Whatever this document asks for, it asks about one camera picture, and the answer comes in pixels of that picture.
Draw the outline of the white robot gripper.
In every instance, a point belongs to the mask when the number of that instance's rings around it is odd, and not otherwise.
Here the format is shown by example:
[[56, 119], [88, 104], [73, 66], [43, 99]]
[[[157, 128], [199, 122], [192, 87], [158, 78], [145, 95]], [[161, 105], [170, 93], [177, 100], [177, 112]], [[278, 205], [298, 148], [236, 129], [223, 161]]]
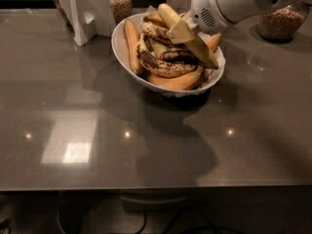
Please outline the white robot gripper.
[[233, 23], [222, 14], [217, 0], [191, 0], [190, 10], [183, 19], [167, 21], [167, 35], [173, 43], [181, 44], [195, 39], [193, 31], [216, 33], [232, 25]]

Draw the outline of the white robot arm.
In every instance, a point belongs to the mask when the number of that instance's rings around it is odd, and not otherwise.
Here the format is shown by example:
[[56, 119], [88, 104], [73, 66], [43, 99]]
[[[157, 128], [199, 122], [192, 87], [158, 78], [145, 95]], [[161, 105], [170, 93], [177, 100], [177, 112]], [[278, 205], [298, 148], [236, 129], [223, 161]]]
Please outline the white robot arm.
[[170, 27], [169, 37], [175, 43], [186, 43], [197, 32], [219, 33], [252, 16], [275, 12], [296, 1], [312, 0], [191, 0], [189, 11]]

